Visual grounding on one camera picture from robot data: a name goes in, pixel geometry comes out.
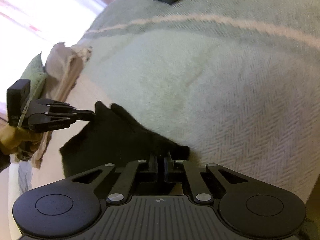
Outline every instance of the green pillow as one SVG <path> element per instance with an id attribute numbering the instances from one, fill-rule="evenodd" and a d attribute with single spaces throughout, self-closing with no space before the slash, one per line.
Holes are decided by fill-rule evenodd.
<path id="1" fill-rule="evenodd" d="M 43 69 L 40 53 L 31 60 L 21 76 L 22 79 L 30 79 L 31 81 L 31 100 L 38 99 L 40 97 L 47 76 L 47 73 Z"/>

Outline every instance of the bed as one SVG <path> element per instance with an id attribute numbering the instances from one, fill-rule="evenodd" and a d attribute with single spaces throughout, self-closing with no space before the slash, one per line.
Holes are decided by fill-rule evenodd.
<path id="1" fill-rule="evenodd" d="M 92 55 L 66 101 L 115 102 L 199 166 L 306 202 L 320 174 L 319 15 L 320 0 L 115 0 L 77 44 Z M 85 124 L 52 133 L 32 187 L 64 178 L 59 148 Z"/>

